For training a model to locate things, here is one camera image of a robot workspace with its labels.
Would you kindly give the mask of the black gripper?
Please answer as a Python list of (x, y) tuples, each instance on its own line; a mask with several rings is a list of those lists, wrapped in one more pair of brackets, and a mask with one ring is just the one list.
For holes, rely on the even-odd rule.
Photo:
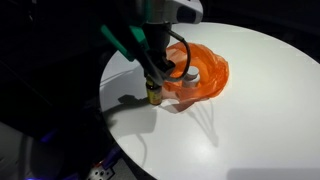
[(143, 31), (149, 45), (148, 55), (156, 66), (155, 70), (157, 73), (154, 81), (154, 68), (152, 66), (146, 66), (144, 68), (144, 77), (150, 85), (155, 85), (156, 82), (162, 86), (169, 75), (169, 71), (172, 71), (175, 67), (175, 64), (167, 59), (166, 53), (166, 48), (170, 42), (168, 30), (170, 30), (171, 27), (172, 25), (170, 23), (143, 25)]

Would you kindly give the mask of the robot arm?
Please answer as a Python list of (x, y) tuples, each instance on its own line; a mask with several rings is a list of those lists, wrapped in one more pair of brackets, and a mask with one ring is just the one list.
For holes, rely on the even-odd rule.
[[(173, 24), (199, 24), (203, 17), (200, 0), (134, 0), (134, 13), (139, 25), (133, 35), (139, 43), (142, 54), (137, 57), (151, 80), (161, 86), (165, 81), (181, 80), (190, 64), (190, 48), (186, 40), (173, 32)], [(187, 67), (183, 74), (174, 78), (170, 75), (175, 64), (166, 58), (166, 48), (174, 37), (187, 49)]]

